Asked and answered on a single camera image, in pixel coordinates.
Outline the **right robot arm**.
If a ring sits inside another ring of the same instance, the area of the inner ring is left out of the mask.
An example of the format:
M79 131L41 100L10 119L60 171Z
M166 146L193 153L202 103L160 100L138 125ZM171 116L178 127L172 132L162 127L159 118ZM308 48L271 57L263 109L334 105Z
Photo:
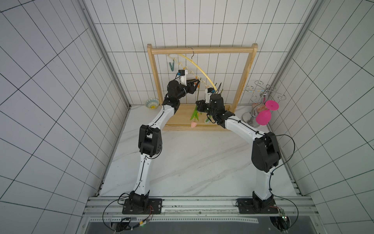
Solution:
M257 210L268 206L274 198L270 187L270 179L273 175L271 169L277 167L281 159L275 134L261 132L226 110L220 94L211 95L209 101L198 100L196 106L198 112L204 112L208 118L213 118L213 123L236 133L252 144L251 161L257 169L252 205Z

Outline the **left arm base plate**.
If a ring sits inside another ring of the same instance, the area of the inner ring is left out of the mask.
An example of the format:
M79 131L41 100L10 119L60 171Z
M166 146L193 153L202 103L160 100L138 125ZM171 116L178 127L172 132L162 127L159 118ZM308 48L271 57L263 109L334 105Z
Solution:
M126 199L122 209L124 215L161 214L162 199L145 199L142 202Z

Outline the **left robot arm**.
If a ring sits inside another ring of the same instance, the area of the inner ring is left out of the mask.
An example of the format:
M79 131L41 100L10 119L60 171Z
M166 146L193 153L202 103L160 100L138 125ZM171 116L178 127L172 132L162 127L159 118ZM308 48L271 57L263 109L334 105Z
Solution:
M149 174L153 166L153 160L161 154L163 149L162 129L179 109L180 99L187 94L194 94L199 83L198 79L183 82L179 82L177 79L170 81L160 112L148 125L140 126L138 140L140 167L136 184L129 195L131 205L135 205L142 210L148 207Z

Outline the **pink tulip flower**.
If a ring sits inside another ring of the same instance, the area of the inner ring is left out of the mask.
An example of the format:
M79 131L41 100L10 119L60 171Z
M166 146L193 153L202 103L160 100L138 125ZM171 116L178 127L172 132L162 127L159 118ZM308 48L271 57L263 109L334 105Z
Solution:
M199 96L199 92L200 92L200 89L198 88L197 89L198 90L198 93L197 93L197 98L198 98L198 96ZM198 110L197 110L197 105L195 105L195 109L194 109L194 111L193 111L193 113L192 113L192 116L191 116L191 128L195 128L196 126L197 126L197 122L199 121L199 114L198 114Z

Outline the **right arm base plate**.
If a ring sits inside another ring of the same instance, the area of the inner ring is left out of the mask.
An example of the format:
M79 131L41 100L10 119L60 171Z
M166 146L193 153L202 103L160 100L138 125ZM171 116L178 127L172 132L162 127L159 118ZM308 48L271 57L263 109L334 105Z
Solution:
M235 205L236 207L238 207L240 214L272 215L272 214L279 213L279 210L274 206L275 201L273 198L269 198L267 200L252 199L252 198L237 199Z

